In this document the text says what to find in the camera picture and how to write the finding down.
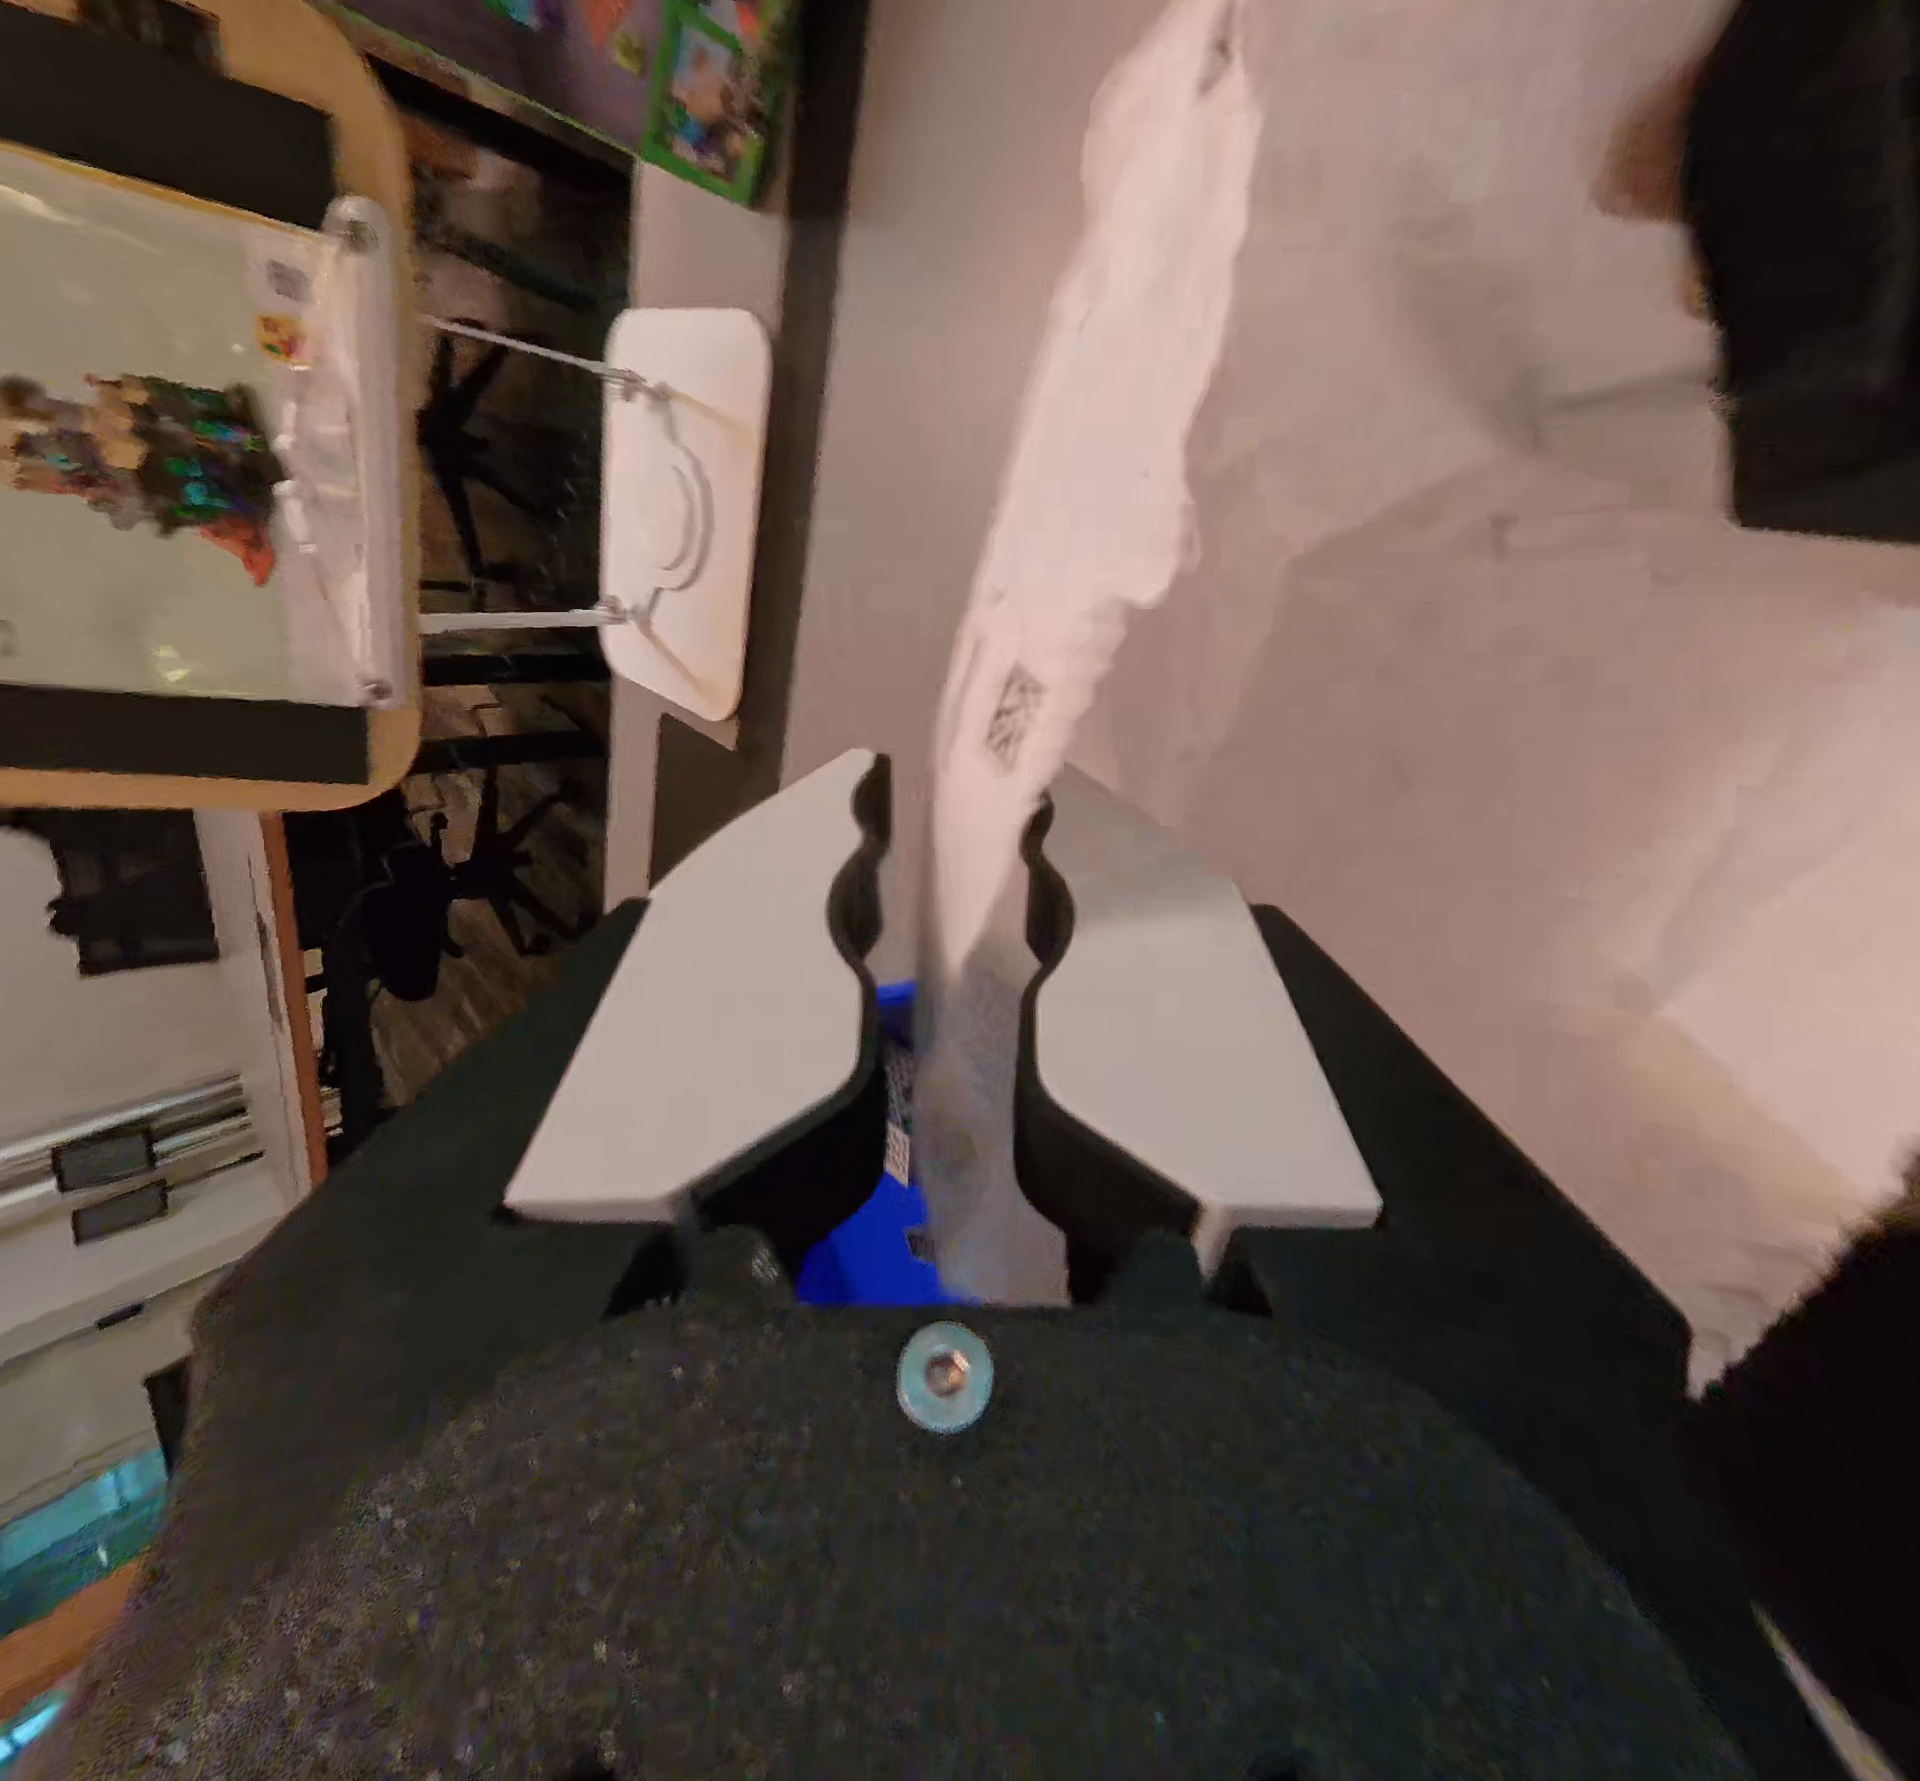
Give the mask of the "lego instruction booklet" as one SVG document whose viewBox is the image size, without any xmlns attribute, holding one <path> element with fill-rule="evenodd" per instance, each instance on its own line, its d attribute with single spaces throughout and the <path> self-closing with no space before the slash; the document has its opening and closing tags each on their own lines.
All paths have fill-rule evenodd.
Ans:
<svg viewBox="0 0 1920 1781">
<path fill-rule="evenodd" d="M 5 686 L 395 699 L 382 242 L 5 146 Z"/>
</svg>

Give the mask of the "white stand base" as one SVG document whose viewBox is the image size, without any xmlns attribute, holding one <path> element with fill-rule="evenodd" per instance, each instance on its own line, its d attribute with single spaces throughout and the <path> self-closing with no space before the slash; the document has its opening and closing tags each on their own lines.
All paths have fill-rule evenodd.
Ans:
<svg viewBox="0 0 1920 1781">
<path fill-rule="evenodd" d="M 377 212 L 395 366 L 372 370 L 397 428 L 395 699 L 376 709 L 5 686 L 6 808 L 348 808 L 406 775 L 421 742 L 422 638 L 597 634 L 611 674 L 681 713 L 734 713 L 748 647 L 772 351 L 742 308 L 629 308 L 602 357 L 501 336 L 599 384 L 597 597 L 530 613 L 419 606 L 421 347 L 494 341 L 430 318 L 411 256 L 400 116 L 357 43 L 309 0 L 5 0 L 5 146 L 204 203 L 323 230 Z"/>
</svg>

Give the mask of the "white paper bag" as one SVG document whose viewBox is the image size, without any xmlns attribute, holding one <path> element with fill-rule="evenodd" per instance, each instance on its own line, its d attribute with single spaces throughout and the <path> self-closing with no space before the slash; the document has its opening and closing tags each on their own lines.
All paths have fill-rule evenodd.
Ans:
<svg viewBox="0 0 1920 1781">
<path fill-rule="evenodd" d="M 1917 549 L 1741 528 L 1607 143 L 1738 0 L 1167 0 L 937 727 L 970 952 L 1069 759 L 1307 929 L 1682 1314 L 1917 1165 Z"/>
</svg>

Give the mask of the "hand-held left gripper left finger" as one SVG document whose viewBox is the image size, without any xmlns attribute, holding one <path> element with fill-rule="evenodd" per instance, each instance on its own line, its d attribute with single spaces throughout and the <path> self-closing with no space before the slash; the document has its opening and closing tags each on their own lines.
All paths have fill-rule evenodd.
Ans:
<svg viewBox="0 0 1920 1781">
<path fill-rule="evenodd" d="M 508 1185 L 515 1218 L 679 1224 L 854 1104 L 891 782 L 884 753 L 843 751 L 654 886 Z"/>
</svg>

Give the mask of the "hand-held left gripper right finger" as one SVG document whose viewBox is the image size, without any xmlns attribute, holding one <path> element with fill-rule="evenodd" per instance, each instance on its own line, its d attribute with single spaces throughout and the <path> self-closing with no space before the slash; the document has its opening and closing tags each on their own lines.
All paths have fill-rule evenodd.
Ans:
<svg viewBox="0 0 1920 1781">
<path fill-rule="evenodd" d="M 1075 768 L 1022 837 L 1037 973 L 1013 1164 L 1074 1275 L 1147 1235 L 1214 1275 L 1246 1231 L 1361 1231 L 1382 1197 L 1240 886 Z"/>
</svg>

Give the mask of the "blue plastic bin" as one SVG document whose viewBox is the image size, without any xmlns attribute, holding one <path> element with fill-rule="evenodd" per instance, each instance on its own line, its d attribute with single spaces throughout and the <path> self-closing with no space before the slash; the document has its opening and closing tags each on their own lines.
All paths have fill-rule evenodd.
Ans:
<svg viewBox="0 0 1920 1781">
<path fill-rule="evenodd" d="M 878 989 L 884 1162 L 876 1191 L 804 1259 L 799 1299 L 836 1308 L 970 1305 L 941 1276 L 916 1146 L 917 987 Z"/>
</svg>

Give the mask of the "black office chair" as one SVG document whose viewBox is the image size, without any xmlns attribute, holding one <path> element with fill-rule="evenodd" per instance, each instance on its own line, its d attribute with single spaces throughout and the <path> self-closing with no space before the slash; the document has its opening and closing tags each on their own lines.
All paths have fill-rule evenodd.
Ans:
<svg viewBox="0 0 1920 1781">
<path fill-rule="evenodd" d="M 599 764 L 509 743 L 428 758 L 360 808 L 281 822 L 328 1169 L 511 1018 L 602 915 Z"/>
</svg>

